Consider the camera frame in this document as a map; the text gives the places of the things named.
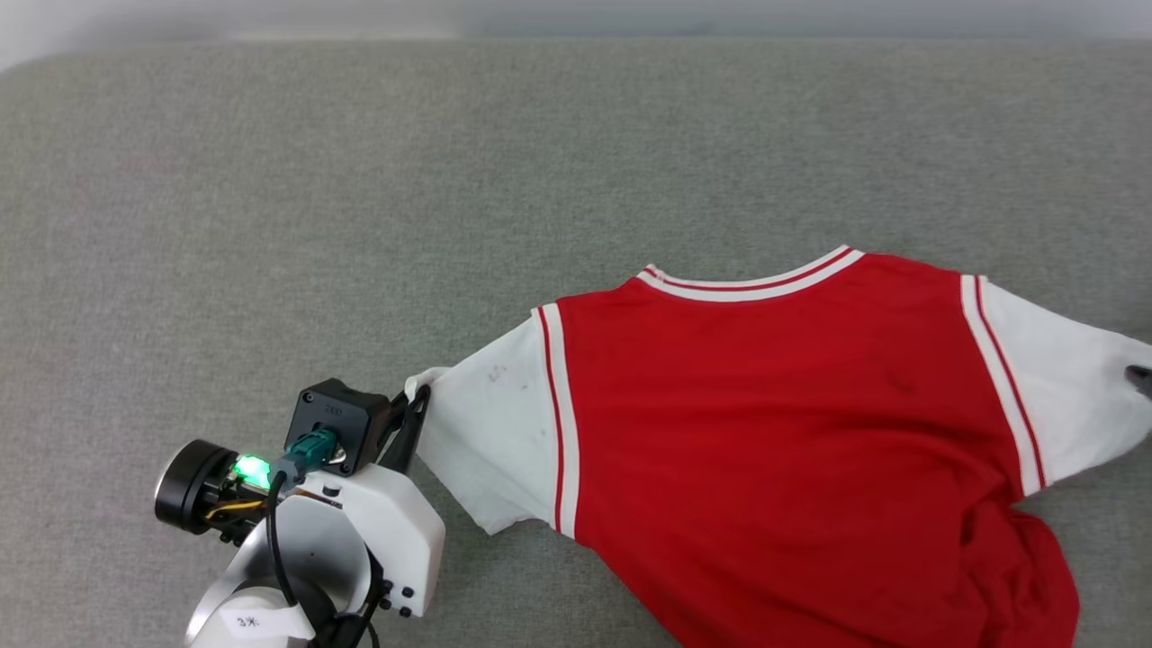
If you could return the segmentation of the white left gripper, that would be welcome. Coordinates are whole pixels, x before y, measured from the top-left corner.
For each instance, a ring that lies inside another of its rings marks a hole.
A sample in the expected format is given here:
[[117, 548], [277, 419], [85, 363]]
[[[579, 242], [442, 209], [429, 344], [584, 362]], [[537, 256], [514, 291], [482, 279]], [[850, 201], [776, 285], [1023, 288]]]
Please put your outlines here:
[[431, 386], [397, 394], [382, 428], [382, 466], [350, 475], [333, 466], [296, 472], [196, 439], [162, 470], [156, 517], [238, 547], [220, 578], [238, 582], [275, 568], [328, 587], [341, 615], [366, 611], [372, 586], [403, 617], [429, 612], [446, 529], [408, 472], [427, 419]]

